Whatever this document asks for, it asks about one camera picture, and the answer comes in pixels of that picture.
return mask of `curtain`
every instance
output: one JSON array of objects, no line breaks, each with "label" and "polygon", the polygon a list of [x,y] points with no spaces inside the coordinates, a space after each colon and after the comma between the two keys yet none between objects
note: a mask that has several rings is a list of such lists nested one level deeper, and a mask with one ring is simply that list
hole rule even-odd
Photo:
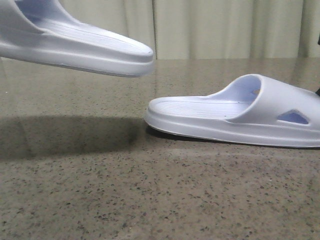
[{"label": "curtain", "polygon": [[157,59],[320,57],[320,0],[59,0]]}]

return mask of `speckled countertop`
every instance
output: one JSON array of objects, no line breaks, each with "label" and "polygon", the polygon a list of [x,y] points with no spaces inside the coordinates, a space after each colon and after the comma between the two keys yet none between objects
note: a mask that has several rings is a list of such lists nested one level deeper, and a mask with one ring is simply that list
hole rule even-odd
[{"label": "speckled countertop", "polygon": [[319,149],[143,121],[154,98],[212,94],[248,73],[316,91],[320,58],[161,60],[140,78],[0,61],[0,239],[320,239]]}]

